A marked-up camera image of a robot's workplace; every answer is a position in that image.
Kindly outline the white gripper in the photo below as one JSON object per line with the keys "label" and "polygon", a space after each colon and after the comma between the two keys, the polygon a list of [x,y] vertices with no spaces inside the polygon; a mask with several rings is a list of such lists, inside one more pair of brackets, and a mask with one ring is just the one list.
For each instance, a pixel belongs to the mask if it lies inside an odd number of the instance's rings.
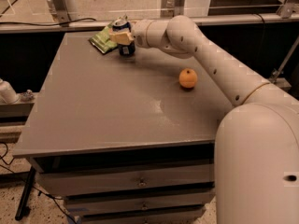
{"label": "white gripper", "polygon": [[130,45],[135,39],[135,44],[137,46],[148,49],[150,45],[147,40],[147,31],[150,28],[150,24],[151,20],[137,21],[133,25],[131,32],[128,29],[118,32],[110,29],[109,38],[111,41],[121,45]]}

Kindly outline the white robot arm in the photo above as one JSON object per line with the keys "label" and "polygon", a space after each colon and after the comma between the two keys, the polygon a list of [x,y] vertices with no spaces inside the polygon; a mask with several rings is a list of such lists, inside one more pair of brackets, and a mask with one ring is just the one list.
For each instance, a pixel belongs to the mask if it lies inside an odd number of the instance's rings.
{"label": "white robot arm", "polygon": [[299,101],[209,40],[186,16],[143,20],[112,41],[192,56],[232,110],[215,138],[218,224],[299,224]]}

